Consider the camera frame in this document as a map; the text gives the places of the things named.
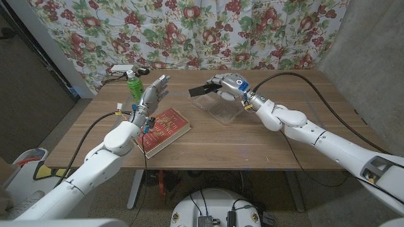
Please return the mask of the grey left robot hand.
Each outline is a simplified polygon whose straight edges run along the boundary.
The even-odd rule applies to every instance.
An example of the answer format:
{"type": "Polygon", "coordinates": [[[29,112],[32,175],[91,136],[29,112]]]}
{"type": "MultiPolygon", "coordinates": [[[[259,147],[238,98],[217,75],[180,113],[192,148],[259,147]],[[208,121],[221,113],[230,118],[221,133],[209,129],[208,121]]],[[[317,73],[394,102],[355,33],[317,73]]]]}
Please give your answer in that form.
{"type": "Polygon", "coordinates": [[[156,111],[159,102],[168,93],[165,89],[170,78],[169,75],[163,74],[146,88],[136,104],[136,110],[129,117],[130,122],[135,123],[136,119],[146,119],[156,111]]]}

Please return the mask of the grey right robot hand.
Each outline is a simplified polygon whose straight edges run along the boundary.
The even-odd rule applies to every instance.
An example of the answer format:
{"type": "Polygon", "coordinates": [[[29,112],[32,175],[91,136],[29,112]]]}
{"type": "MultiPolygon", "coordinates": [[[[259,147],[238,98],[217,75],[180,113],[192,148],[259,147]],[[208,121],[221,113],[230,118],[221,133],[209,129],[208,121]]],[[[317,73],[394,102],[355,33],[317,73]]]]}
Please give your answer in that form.
{"type": "Polygon", "coordinates": [[[251,85],[245,77],[239,73],[216,74],[206,81],[206,84],[217,84],[221,88],[215,90],[215,93],[227,101],[236,101],[241,98],[247,100],[247,92],[251,85]]]}

